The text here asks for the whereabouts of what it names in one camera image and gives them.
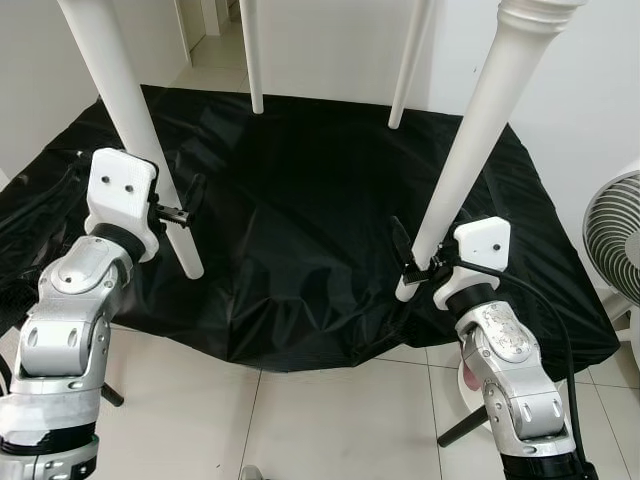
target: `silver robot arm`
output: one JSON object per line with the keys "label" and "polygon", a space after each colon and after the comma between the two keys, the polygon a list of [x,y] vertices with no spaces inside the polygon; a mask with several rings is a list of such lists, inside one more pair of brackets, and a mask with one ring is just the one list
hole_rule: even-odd
{"label": "silver robot arm", "polygon": [[187,212],[157,205],[157,169],[124,152],[93,156],[85,229],[42,273],[39,301],[21,330],[11,394],[0,398],[2,480],[83,480],[96,469],[94,434],[110,322],[134,264],[158,250],[160,219]]}
{"label": "silver robot arm", "polygon": [[[487,417],[490,420],[506,478],[597,479],[593,466],[576,453],[562,399],[542,368],[538,341],[511,306],[494,293],[500,280],[455,266],[465,262],[503,272],[508,265],[509,238],[510,225],[499,217],[460,224],[440,245],[431,268],[420,271],[412,261],[408,236],[394,232],[407,265],[405,284],[437,282],[440,287],[434,293],[434,303],[457,318],[455,329],[463,345],[463,358],[481,383],[486,407],[486,415],[478,417],[476,424]],[[456,433],[439,439],[441,446],[474,426],[460,425],[452,429],[457,429]]]}

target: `table leg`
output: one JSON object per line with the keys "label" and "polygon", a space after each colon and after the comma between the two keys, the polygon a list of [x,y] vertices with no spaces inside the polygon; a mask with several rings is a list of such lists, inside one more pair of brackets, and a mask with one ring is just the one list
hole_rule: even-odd
{"label": "table leg", "polygon": [[402,113],[407,104],[409,89],[413,74],[418,65],[420,51],[424,43],[424,35],[429,25],[429,16],[433,10],[432,6],[436,0],[415,0],[415,6],[411,14],[411,24],[407,41],[404,46],[404,54],[402,55],[402,64],[400,66],[400,75],[396,84],[396,93],[393,98],[391,107],[391,116],[389,117],[389,128],[397,129],[400,126]]}
{"label": "table leg", "polygon": [[251,103],[253,113],[264,112],[262,96],[262,77],[260,74],[260,47],[258,45],[258,1],[240,0],[240,15],[242,17],[242,32],[244,48],[247,53],[247,70],[249,72],[249,86],[251,88]]}
{"label": "table leg", "polygon": [[[438,244],[502,134],[547,46],[562,32],[583,0],[503,0],[498,30],[476,89],[442,169],[413,244],[418,266],[426,270]],[[396,297],[409,301],[418,286],[402,279]]]}
{"label": "table leg", "polygon": [[[160,202],[182,208],[111,0],[58,0],[58,3],[124,148],[158,167],[156,192]],[[200,278],[204,268],[191,231],[169,223],[167,236],[187,277]]]}

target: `white tile floor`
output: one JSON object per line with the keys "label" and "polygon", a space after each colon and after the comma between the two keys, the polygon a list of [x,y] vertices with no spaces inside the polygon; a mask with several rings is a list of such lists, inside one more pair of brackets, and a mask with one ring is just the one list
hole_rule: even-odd
{"label": "white tile floor", "polygon": [[[173,86],[248,92],[239,26],[206,38]],[[15,357],[16,333],[0,341]],[[96,480],[237,480],[256,463],[273,480],[496,480],[488,431],[454,445],[436,436],[466,410],[457,344],[401,346],[355,368],[273,374],[230,365],[115,326]],[[578,375],[587,455],[602,480],[640,480],[640,373],[630,351]]]}

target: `black plastic sheet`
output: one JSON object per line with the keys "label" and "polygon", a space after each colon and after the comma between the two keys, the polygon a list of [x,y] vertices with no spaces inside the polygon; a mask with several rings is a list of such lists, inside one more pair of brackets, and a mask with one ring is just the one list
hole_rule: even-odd
{"label": "black plastic sheet", "polygon": [[[382,106],[267,96],[256,116],[244,94],[144,93],[179,192],[196,173],[208,179],[192,229],[206,273],[186,279],[162,239],[158,256],[136,267],[115,322],[278,371],[355,366],[400,343],[456,339],[430,285],[408,304],[395,299],[401,267],[389,218],[415,235],[460,117],[407,111],[392,131]],[[83,233],[88,172],[15,212],[42,199],[77,150],[106,146],[122,145],[98,101],[0,194],[0,333],[36,298],[37,273],[15,273],[46,264]],[[577,370],[615,352],[610,322],[509,127],[464,208],[511,223],[508,271],[560,311]],[[562,377],[553,318],[526,292],[506,284],[498,292],[538,337],[547,372]]]}

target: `tripod leg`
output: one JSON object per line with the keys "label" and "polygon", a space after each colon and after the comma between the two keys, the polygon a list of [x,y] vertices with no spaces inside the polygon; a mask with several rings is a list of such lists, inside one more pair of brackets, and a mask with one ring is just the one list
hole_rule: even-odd
{"label": "tripod leg", "polygon": [[120,407],[124,403],[124,397],[106,383],[102,386],[102,398],[114,407]]}
{"label": "tripod leg", "polygon": [[458,423],[454,427],[451,427],[449,431],[440,435],[438,437],[438,445],[440,445],[441,447],[448,447],[456,440],[464,437],[467,433],[478,428],[487,420],[489,420],[489,415],[487,415],[487,407],[482,406],[475,412],[471,413],[460,423]]}

